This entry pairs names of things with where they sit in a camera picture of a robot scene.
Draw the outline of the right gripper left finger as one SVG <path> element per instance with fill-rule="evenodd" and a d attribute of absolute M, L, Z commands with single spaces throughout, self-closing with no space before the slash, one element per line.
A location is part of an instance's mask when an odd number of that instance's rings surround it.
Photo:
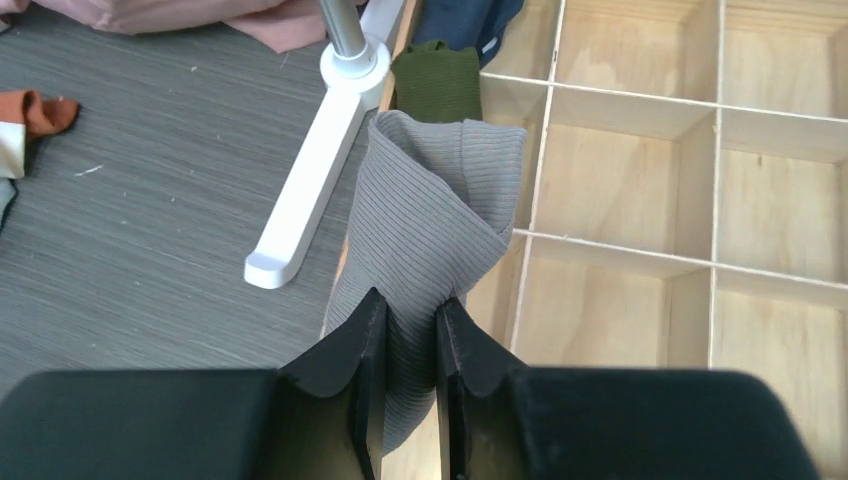
<path fill-rule="evenodd" d="M 387 313 L 370 289 L 338 328 L 281 369 L 277 478 L 380 478 Z"/>

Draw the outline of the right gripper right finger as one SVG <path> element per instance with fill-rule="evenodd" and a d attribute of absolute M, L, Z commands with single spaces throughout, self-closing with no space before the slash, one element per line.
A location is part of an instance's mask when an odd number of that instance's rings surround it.
<path fill-rule="evenodd" d="M 435 312 L 436 392 L 444 479 L 523 479 L 510 374 L 525 364 L 479 327 L 457 298 Z"/>

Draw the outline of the grey underwear cream waistband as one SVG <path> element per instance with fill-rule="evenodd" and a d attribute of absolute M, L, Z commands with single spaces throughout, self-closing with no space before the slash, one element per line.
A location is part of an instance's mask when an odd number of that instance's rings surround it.
<path fill-rule="evenodd" d="M 436 309 L 465 297 L 509 247 L 526 132 L 391 110 L 370 120 L 368 135 L 326 327 L 341 326 L 370 289 L 386 299 L 384 449 L 392 452 L 435 400 Z"/>
<path fill-rule="evenodd" d="M 16 179 L 25 175 L 26 125 L 1 122 L 1 226 L 17 197 Z"/>

